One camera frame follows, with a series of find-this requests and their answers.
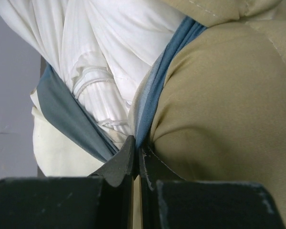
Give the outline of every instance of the khaki fabric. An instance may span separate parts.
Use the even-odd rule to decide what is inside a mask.
[[[255,181],[286,224],[286,0],[164,0],[211,26],[169,67],[156,154],[187,180]]]

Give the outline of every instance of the gray-blue cloth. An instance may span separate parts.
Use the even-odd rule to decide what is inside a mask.
[[[106,162],[118,152],[49,64],[39,81],[37,94],[44,117],[93,157]]]
[[[206,29],[205,26],[194,21],[192,18],[186,17],[166,46],[164,52],[153,65],[150,76],[138,102],[134,132],[136,148],[139,148],[142,145],[150,131],[160,94],[163,89],[166,73],[171,61],[184,46],[193,41]]]

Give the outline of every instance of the black object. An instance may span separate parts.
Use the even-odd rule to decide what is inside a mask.
[[[0,229],[132,228],[132,184],[141,177],[144,229],[284,229],[255,183],[186,182],[148,147],[123,148],[89,177],[3,179]]]

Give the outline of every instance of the gray surface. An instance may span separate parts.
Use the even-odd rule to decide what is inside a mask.
[[[40,55],[0,18],[0,178],[37,175],[30,92]]]

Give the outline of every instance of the white cloth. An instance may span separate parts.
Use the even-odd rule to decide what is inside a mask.
[[[52,65],[118,147],[131,133],[127,115],[140,82],[184,18],[160,0],[0,0],[0,15]],[[34,136],[52,135],[44,121],[35,116]],[[39,164],[42,157],[63,164],[65,148],[46,138],[33,141]],[[81,166],[85,159],[74,160]],[[49,176],[72,174],[47,163],[41,169]]]

